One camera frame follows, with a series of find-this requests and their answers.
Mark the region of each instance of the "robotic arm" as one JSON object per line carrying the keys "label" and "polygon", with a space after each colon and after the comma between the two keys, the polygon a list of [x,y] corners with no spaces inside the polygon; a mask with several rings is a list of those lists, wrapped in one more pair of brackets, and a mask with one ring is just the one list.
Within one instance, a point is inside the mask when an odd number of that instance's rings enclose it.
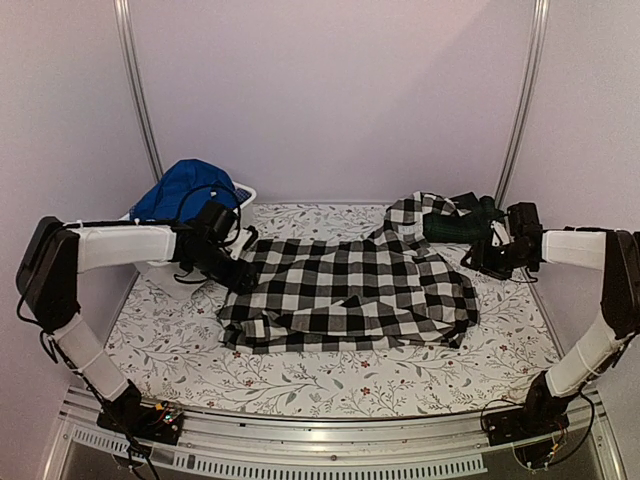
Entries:
{"label": "robotic arm", "polygon": [[563,263],[604,270],[600,309],[587,333],[569,353],[536,377],[525,405],[487,415],[483,428],[492,444],[513,442],[566,426],[567,405],[592,378],[615,364],[640,332],[640,233],[622,230],[543,231],[535,204],[508,209],[512,241],[497,225],[491,240],[474,245],[463,264],[500,279],[514,268],[538,271],[540,263]]}
{"label": "robotic arm", "polygon": [[135,262],[179,262],[187,272],[197,268],[234,292],[248,293],[255,288],[256,270],[237,258],[238,245],[247,247],[257,233],[238,227],[235,238],[226,240],[237,220],[233,210],[210,201],[186,224],[121,221],[64,225],[55,217],[40,221],[16,277],[22,295],[18,312],[26,302],[35,316],[28,321],[42,328],[53,348],[101,400],[108,412],[103,412],[99,425],[175,444],[181,418],[169,415],[170,421],[148,428],[149,416],[159,414],[141,406],[140,391],[120,372],[82,318],[77,301],[78,274]]}

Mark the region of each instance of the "folded cloth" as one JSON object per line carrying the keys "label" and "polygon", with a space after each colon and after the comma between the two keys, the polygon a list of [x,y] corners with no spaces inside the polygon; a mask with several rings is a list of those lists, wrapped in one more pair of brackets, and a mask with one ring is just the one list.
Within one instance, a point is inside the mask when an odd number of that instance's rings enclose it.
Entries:
{"label": "folded cloth", "polygon": [[434,243],[474,243],[491,238],[494,220],[503,221],[504,212],[496,208],[495,201],[484,196],[478,201],[474,193],[465,193],[450,199],[460,215],[443,216],[431,212],[424,216],[424,236]]}
{"label": "folded cloth", "polygon": [[202,160],[180,160],[162,176],[160,181],[131,209],[132,219],[172,220],[180,211],[180,221],[194,218],[202,206],[211,200],[211,193],[218,203],[236,208],[237,200],[232,192],[235,187],[227,173]]}
{"label": "folded cloth", "polygon": [[424,238],[427,213],[455,204],[417,192],[392,205],[364,240],[260,240],[246,260],[257,288],[230,293],[218,317],[223,342],[247,353],[459,347],[478,322],[471,281]]}

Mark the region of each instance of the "vertical metal post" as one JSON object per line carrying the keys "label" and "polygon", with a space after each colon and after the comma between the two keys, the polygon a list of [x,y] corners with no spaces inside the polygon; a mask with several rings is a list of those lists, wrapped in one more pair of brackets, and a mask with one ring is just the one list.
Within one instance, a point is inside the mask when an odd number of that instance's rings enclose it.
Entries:
{"label": "vertical metal post", "polygon": [[114,3],[118,33],[120,35],[120,44],[122,46],[122,56],[124,58],[127,77],[129,78],[133,104],[136,109],[145,149],[147,150],[151,173],[157,182],[162,177],[164,169],[160,162],[160,155],[158,154],[158,147],[156,145],[155,137],[153,136],[149,110],[147,109],[144,90],[142,88],[142,78],[140,77],[140,68],[138,67],[138,58],[136,56],[135,44],[133,41],[133,27],[131,25],[129,2],[128,0],[114,0]]}
{"label": "vertical metal post", "polygon": [[513,171],[520,151],[520,144],[524,134],[527,116],[531,99],[533,98],[533,90],[538,76],[538,68],[542,57],[542,47],[544,45],[544,35],[547,28],[547,17],[549,14],[549,0],[536,0],[533,12],[533,25],[531,28],[531,40],[529,42],[529,56],[527,58],[527,68],[522,83],[522,91],[520,92],[520,101],[516,113],[513,129],[511,130],[511,138],[507,148],[507,155],[498,181],[496,189],[496,205],[502,207],[504,204],[509,183],[513,176]]}

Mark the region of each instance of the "white wall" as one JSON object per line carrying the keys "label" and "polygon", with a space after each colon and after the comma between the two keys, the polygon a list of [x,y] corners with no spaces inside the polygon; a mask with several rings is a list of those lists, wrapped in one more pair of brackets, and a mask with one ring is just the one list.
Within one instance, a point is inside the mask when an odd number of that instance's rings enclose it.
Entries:
{"label": "white wall", "polygon": [[492,193],[533,4],[132,2],[160,156],[266,202]]}
{"label": "white wall", "polygon": [[[38,219],[119,216],[152,184],[112,2],[0,2],[0,477],[33,480],[69,383],[15,316]],[[104,338],[130,269],[92,272],[83,313]]]}
{"label": "white wall", "polygon": [[[551,2],[547,40],[508,204],[538,204],[549,228],[640,230],[640,3]],[[542,269],[567,348],[598,308],[601,275]],[[640,478],[640,343],[598,383],[630,479]]]}

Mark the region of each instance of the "white basket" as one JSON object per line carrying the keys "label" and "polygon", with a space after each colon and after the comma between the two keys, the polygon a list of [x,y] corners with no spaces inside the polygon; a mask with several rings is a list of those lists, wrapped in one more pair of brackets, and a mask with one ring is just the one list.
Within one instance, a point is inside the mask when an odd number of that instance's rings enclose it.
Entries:
{"label": "white basket", "polygon": [[[233,182],[236,190],[244,190],[249,196],[245,198],[240,204],[240,227],[246,228],[253,223],[253,201],[256,199],[257,193],[251,188],[241,183]],[[129,214],[121,218],[121,220],[129,220]],[[135,264],[138,272],[144,276],[146,280],[149,280],[156,287],[163,290],[169,296],[177,300],[188,299],[193,292],[195,292],[200,285],[187,285],[178,283],[174,280],[173,276],[184,275],[184,271],[180,269],[177,263],[171,262],[139,262]]]}

